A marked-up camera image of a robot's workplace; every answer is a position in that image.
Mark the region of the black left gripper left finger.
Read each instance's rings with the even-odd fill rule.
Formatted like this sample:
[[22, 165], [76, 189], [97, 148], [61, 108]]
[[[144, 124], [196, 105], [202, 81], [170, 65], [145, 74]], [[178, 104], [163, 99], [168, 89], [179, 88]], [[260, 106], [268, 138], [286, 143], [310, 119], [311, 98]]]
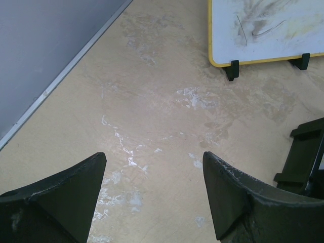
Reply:
[[98, 152], [1, 194], [1, 242], [87, 242], [105, 167]]

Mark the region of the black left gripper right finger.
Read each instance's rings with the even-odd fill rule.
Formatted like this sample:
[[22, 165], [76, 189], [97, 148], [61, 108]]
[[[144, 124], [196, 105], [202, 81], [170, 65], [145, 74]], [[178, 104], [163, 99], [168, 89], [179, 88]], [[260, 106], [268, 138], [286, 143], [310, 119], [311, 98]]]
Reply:
[[220, 242], [323, 242], [323, 200], [266, 184], [212, 152], [202, 158]]

